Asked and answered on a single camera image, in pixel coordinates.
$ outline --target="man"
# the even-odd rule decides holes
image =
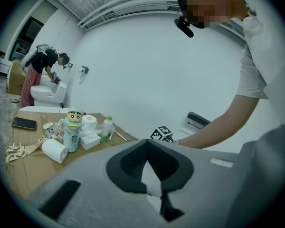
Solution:
[[[57,62],[58,65],[68,64],[70,58],[66,53],[57,53],[51,49],[46,50],[45,52],[37,53],[31,60],[30,65],[27,70],[27,76],[25,78],[22,95],[21,95],[21,103],[23,107],[30,106],[34,104],[34,99],[30,95],[30,89],[32,86],[38,86],[40,84],[40,79],[42,75],[42,70],[46,68],[47,75],[54,81],[52,77],[51,68]]]
[[[198,28],[241,19],[247,42],[238,90],[230,107],[201,131],[176,141],[203,149],[233,136],[250,118],[259,99],[267,99],[266,85],[285,68],[285,24],[268,0],[179,0],[179,5],[188,22]]]

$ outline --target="woman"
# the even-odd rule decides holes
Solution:
[[[40,79],[42,75],[42,70],[46,68],[47,75],[49,78],[54,81],[52,77],[51,68],[57,62],[58,65],[64,66],[68,64],[70,58],[66,53],[57,53],[51,49],[46,50],[45,52],[37,53],[31,60],[30,65],[27,70],[27,76],[25,78],[21,102],[23,107],[30,106],[34,104],[34,99],[30,95],[30,89],[32,86],[38,86],[40,84]]]

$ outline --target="cardboard surface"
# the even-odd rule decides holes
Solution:
[[[99,123],[102,123],[105,120],[105,117],[101,114],[89,115],[96,117]],[[58,123],[61,118],[66,117],[66,114],[18,112],[16,116],[36,121],[37,129],[35,131],[28,131],[13,128],[9,140],[9,145],[11,146],[13,144],[15,146],[19,146],[19,144],[23,146],[35,143],[36,140],[45,132],[42,128],[44,124],[49,122]],[[121,133],[131,141],[136,140],[116,125],[115,127],[117,132]],[[42,184],[53,178],[58,172],[62,171],[66,166],[79,157],[91,152],[111,148],[122,143],[125,143],[125,141],[114,133],[110,141],[108,140],[106,143],[100,143],[89,150],[85,150],[79,144],[78,150],[74,153],[68,153],[67,157],[61,164],[50,159],[42,152],[41,148],[38,148],[32,154],[25,156],[24,158],[11,161],[7,164],[11,189],[20,197],[28,200],[30,195]]]
[[[9,76],[9,93],[21,95],[22,87],[26,77],[25,71],[20,67],[19,61],[13,61]]]

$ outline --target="forearm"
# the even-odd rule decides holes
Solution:
[[[218,117],[196,134],[180,140],[180,145],[203,149],[218,144],[234,135],[239,128],[231,126],[224,115]]]
[[[48,77],[50,78],[50,80],[53,82],[54,81],[54,78],[52,77],[52,73],[51,73],[51,68],[47,68],[46,69],[46,72],[47,72],[47,75],[48,75]]]

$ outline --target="bottle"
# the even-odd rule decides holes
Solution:
[[[105,143],[108,141],[108,135],[110,133],[110,129],[113,125],[112,122],[112,116],[108,116],[107,119],[104,120],[103,123],[103,130],[102,130],[102,134],[101,134],[101,142]]]
[[[79,132],[82,127],[81,120],[84,114],[77,107],[72,107],[64,120],[63,145],[68,148],[69,152],[75,152],[78,149]]]

